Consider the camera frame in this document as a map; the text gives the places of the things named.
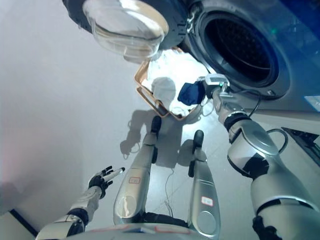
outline white cloth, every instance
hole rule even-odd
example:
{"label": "white cloth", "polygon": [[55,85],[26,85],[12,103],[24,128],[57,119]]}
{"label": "white cloth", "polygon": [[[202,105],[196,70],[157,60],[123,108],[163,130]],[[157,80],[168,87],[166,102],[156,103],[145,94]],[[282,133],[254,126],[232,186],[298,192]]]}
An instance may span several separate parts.
{"label": "white cloth", "polygon": [[206,67],[189,53],[170,49],[164,50],[158,59],[150,61],[147,79],[141,84],[149,89],[166,109],[185,117],[197,105],[187,106],[178,101],[181,88],[185,83],[193,84],[198,77],[207,74]]}

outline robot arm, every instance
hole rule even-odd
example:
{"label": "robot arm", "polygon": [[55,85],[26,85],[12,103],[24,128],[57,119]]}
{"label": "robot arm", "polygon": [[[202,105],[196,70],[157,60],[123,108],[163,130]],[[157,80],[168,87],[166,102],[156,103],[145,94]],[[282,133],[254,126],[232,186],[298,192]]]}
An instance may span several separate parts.
{"label": "robot arm", "polygon": [[69,212],[53,223],[46,225],[36,240],[65,239],[85,231],[99,207],[99,200],[106,195],[111,179],[121,174],[124,167],[112,170],[112,166],[98,172],[89,182],[88,190],[71,206]]}
{"label": "robot arm", "polygon": [[228,83],[211,84],[211,96],[218,119],[229,133],[227,159],[236,171],[252,178],[253,229],[261,240],[318,239],[318,207],[285,167],[268,133],[228,93]]}

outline washing machine door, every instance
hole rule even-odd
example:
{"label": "washing machine door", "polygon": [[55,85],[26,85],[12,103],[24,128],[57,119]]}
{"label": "washing machine door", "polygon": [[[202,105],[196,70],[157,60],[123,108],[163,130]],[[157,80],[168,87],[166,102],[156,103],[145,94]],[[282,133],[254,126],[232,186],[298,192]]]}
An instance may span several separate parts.
{"label": "washing machine door", "polygon": [[63,2],[69,16],[102,47],[127,59],[148,59],[181,43],[187,32],[188,10],[182,0]]}

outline sticker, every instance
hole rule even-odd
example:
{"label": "sticker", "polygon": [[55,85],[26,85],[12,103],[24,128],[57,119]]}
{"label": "sticker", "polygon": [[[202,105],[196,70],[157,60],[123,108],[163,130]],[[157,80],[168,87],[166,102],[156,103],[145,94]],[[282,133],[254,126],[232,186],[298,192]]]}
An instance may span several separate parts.
{"label": "sticker", "polygon": [[205,196],[201,197],[201,203],[210,207],[214,205],[214,201],[211,198]]}
{"label": "sticker", "polygon": [[130,184],[139,184],[140,183],[140,177],[135,177],[135,176],[130,177],[129,183]]}
{"label": "sticker", "polygon": [[315,110],[320,112],[320,96],[305,96],[304,99],[314,107]]}

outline wire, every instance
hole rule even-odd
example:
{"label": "wire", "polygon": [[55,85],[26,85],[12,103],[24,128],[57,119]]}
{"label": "wire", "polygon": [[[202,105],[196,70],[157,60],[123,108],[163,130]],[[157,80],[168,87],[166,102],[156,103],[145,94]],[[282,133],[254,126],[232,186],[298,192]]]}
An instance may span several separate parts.
{"label": "wire", "polygon": [[167,192],[167,183],[168,183],[168,180],[169,180],[169,178],[170,178],[170,177],[174,174],[174,172],[175,172],[173,168],[171,168],[171,171],[172,171],[172,173],[170,173],[169,176],[167,177],[166,182],[165,182],[165,186],[164,186],[165,195],[166,195],[166,201],[164,201],[164,203],[165,203],[166,207],[168,208],[170,217],[173,218],[173,217],[174,217],[174,213],[173,213],[172,208],[171,208],[171,206],[170,206],[169,197],[168,197],[168,192]]}
{"label": "wire", "polygon": [[289,141],[288,134],[285,131],[283,131],[282,129],[279,129],[279,128],[271,129],[271,130],[268,130],[266,132],[268,134],[278,132],[278,133],[281,133],[284,136],[284,143],[283,143],[282,147],[279,150],[279,154],[281,154],[286,149],[286,147],[288,145],[288,141]]}
{"label": "wire", "polygon": [[240,90],[240,91],[231,91],[233,94],[243,94],[243,93],[254,93],[254,94],[258,94],[259,99],[258,102],[256,103],[254,109],[251,111],[251,113],[248,115],[249,118],[251,118],[251,116],[258,110],[258,108],[260,107],[261,104],[261,100],[262,100],[262,95],[258,90],[254,90],[254,89],[245,89],[245,90]]}

